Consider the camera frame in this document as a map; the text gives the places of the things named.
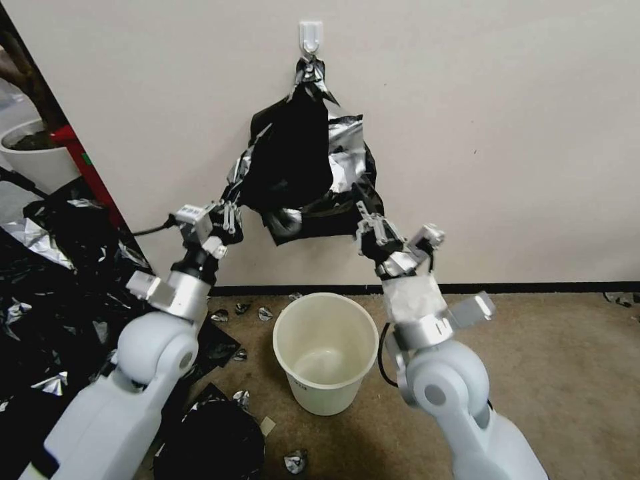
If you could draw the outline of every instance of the carpet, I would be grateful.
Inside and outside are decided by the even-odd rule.
[[[352,297],[386,321],[382,297]],[[461,297],[446,296],[450,303]],[[607,303],[598,294],[492,295],[491,322],[456,334],[485,363],[494,408],[522,430],[554,480],[640,478],[640,324],[638,309]],[[251,302],[244,315],[237,301]],[[211,310],[229,310],[219,324],[247,349],[194,385],[193,396],[214,382],[228,396],[251,395],[258,422],[276,423],[267,438],[264,479],[291,479],[289,451],[309,451],[305,479],[444,480],[452,478],[447,444],[428,415],[404,404],[377,367],[353,404],[333,417],[316,417],[295,402],[271,346],[275,318],[287,297],[212,298]],[[258,320],[268,306],[275,317]],[[138,479],[152,478],[150,456]],[[215,478],[215,465],[211,466]]]

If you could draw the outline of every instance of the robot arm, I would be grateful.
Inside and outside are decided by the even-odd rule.
[[[375,262],[393,324],[386,341],[385,326],[381,342],[393,361],[397,387],[408,405],[438,422],[451,448],[455,480],[547,480],[520,430],[489,403],[482,360],[453,340],[455,330],[490,320],[493,302],[480,292],[449,307],[432,275],[444,232],[424,225],[406,241],[390,221],[370,213],[363,195],[357,206],[363,218],[356,233],[359,252]],[[418,275],[426,260],[428,274]]]
[[[161,410],[191,368],[207,295],[227,245],[242,240],[232,202],[186,205],[174,214],[187,250],[166,281],[136,272],[127,284],[158,311],[130,322],[117,366],[73,399],[21,479],[132,478],[160,426]]]

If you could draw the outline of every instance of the plastic bucket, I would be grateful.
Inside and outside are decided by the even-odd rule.
[[[364,308],[334,293],[289,304],[273,329],[273,350],[302,408],[316,415],[346,409],[376,358],[378,330]]]

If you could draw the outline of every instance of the white plant pot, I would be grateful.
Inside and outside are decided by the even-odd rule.
[[[59,147],[47,150],[12,150],[26,135],[43,130],[42,120],[31,120],[13,127],[0,135],[0,154],[10,166],[35,183],[45,193],[53,193],[80,176],[68,150]]]

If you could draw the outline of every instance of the white adhesive hook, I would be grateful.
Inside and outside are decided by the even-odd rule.
[[[322,22],[321,21],[301,21],[300,28],[300,48],[310,55],[315,54],[322,42]]]

